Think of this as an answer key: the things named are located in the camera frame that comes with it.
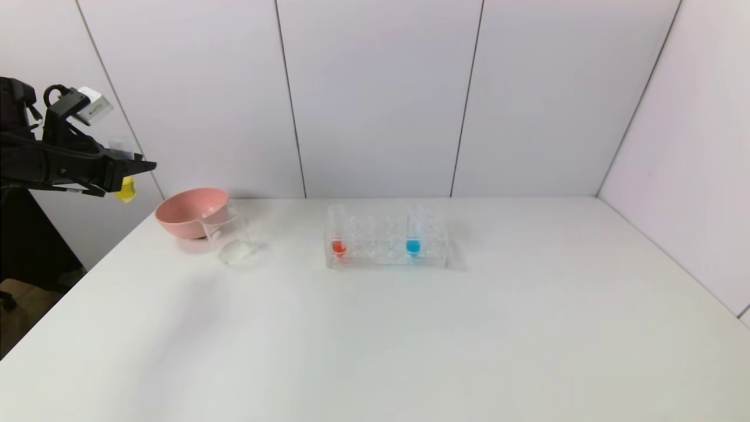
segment pink bowl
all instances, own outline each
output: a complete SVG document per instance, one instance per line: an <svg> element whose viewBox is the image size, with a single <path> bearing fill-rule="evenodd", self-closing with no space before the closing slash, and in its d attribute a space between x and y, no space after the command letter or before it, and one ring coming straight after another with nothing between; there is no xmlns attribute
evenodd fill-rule
<svg viewBox="0 0 750 422"><path fill-rule="evenodd" d="M217 203L225 204L230 196L219 188L197 188L184 191L165 200L156 208L156 219L161 227L180 239L205 237L200 215Z"/></svg>

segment glass beaker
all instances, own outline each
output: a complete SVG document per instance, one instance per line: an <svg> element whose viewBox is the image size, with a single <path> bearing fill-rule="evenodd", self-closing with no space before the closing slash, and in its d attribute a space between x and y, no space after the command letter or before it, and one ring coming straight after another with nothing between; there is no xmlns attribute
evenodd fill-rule
<svg viewBox="0 0 750 422"><path fill-rule="evenodd" d="M206 208L201 214L200 224L211 250L225 264L233 264L253 254L248 224L233 200Z"/></svg>

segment small test tube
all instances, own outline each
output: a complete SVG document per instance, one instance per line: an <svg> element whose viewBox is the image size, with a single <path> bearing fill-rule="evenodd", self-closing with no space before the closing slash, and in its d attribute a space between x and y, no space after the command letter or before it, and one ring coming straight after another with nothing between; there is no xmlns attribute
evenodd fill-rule
<svg viewBox="0 0 750 422"><path fill-rule="evenodd" d="M415 258L422 249L422 220L424 212L421 206L409 208L406 215L406 252L410 257Z"/></svg>
<svg viewBox="0 0 750 422"><path fill-rule="evenodd" d="M328 208L328 222L331 227L331 250L338 258L347 253L347 245L341 239L346 221L346 210L343 205L335 204Z"/></svg>

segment black cable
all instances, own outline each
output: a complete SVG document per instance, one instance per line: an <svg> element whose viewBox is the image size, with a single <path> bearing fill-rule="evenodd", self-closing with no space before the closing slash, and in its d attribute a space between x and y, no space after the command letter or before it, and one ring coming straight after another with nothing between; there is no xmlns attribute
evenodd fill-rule
<svg viewBox="0 0 750 422"><path fill-rule="evenodd" d="M88 136L87 134L81 132L81 130L79 130L77 127L75 127L73 125L68 125L67 128L70 129L76 135L78 135L78 136L80 136L82 138L85 138L88 141L91 141L93 143L98 143L96 140L94 140L94 138L92 138L92 137Z"/></svg>
<svg viewBox="0 0 750 422"><path fill-rule="evenodd" d="M26 126L24 128L13 129L12 131L5 131L5 132L2 132L2 133L15 135L15 134L18 134L19 132L32 131L32 130L38 128L38 127L39 127L39 124L35 123L33 125L28 125L28 126Z"/></svg>
<svg viewBox="0 0 750 422"><path fill-rule="evenodd" d="M68 88L66 88L63 85L56 84L56 85L50 85L47 87L47 89L44 90L44 105L46 105L48 108L50 107L50 94L52 94L52 91L60 91L60 94L65 95L70 92Z"/></svg>
<svg viewBox="0 0 750 422"><path fill-rule="evenodd" d="M70 157L77 157L77 158L82 158L85 160L96 160L96 159L101 158L104 155L101 149L97 151L96 153L73 151L70 149L61 148L59 146L49 145L47 143L41 143L38 140L26 139L24 137L16 136L14 134L9 134L7 132L0 132L0 138L9 140L10 142L17 143L19 145L28 146L30 148L43 149L47 152L54 152L57 154L68 155Z"/></svg>
<svg viewBox="0 0 750 422"><path fill-rule="evenodd" d="M107 194L104 190L100 188L97 188L95 190L79 189L79 188L61 188L60 186L50 186L50 185L44 185L41 183L23 182L23 181L14 180L14 179L4 180L3 183L4 183L4 185L2 186L3 187L3 191L2 191L3 200L5 200L8 190L11 188L35 189L37 191L73 192L77 194L84 194L84 195L95 196L95 197L104 197L104 195Z"/></svg>
<svg viewBox="0 0 750 422"><path fill-rule="evenodd" d="M42 120L42 113L39 113L39 110L34 108L33 104L27 104L26 108L28 108L28 111L31 111L31 115L35 120Z"/></svg>

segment white table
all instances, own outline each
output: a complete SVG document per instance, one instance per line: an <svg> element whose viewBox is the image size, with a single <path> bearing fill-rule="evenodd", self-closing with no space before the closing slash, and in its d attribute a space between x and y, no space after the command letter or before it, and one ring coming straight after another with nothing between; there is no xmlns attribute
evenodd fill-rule
<svg viewBox="0 0 750 422"><path fill-rule="evenodd" d="M147 218L0 362L0 420L750 420L750 330L602 202L419 202L449 270L327 269L328 200L243 201L243 267Z"/></svg>

